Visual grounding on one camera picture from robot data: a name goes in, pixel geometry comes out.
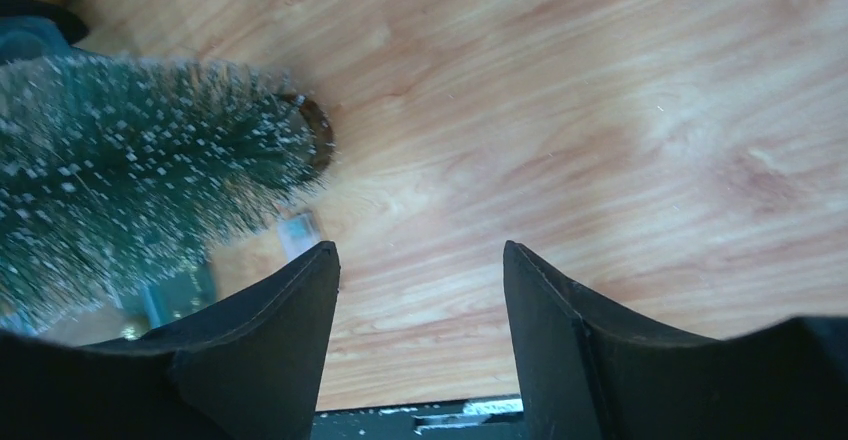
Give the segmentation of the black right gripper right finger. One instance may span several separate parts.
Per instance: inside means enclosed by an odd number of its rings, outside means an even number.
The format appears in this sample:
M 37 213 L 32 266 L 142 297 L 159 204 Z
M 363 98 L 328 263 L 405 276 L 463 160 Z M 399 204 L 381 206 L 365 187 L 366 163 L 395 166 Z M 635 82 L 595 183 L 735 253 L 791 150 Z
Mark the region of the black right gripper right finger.
M 847 435 L 843 317 L 713 339 L 642 315 L 513 241 L 503 290 L 532 439 Z

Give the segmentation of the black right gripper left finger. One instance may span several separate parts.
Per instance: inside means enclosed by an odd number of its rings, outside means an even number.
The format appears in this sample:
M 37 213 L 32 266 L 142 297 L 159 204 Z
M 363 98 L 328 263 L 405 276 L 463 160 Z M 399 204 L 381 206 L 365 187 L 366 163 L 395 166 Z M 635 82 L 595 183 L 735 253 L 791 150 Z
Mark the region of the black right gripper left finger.
M 5 439 L 307 439 L 340 284 L 322 241 L 137 340 L 1 335 Z

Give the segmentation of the small frosted christmas tree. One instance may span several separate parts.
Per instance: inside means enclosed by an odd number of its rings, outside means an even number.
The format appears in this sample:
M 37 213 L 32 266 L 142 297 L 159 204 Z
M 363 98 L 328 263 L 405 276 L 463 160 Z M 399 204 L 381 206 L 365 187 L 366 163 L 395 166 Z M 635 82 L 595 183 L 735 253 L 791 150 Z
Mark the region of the small frosted christmas tree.
M 321 180 L 323 109 L 284 71 L 50 55 L 1 69 L 1 311 L 35 330 L 206 262 Z

